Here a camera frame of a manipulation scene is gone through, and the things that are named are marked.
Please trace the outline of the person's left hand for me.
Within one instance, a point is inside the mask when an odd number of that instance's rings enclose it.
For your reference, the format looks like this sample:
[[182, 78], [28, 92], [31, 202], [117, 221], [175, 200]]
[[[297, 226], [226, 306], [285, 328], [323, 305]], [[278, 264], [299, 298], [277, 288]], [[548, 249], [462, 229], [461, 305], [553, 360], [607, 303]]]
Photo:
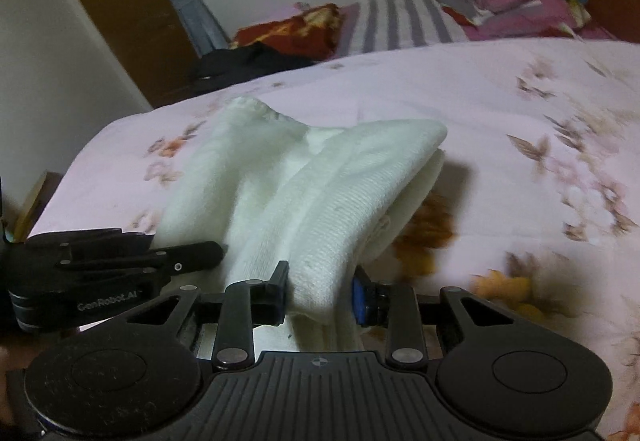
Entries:
[[20, 425], [20, 380], [24, 370], [47, 349], [43, 340], [11, 341], [1, 345], [1, 439], [27, 440]]

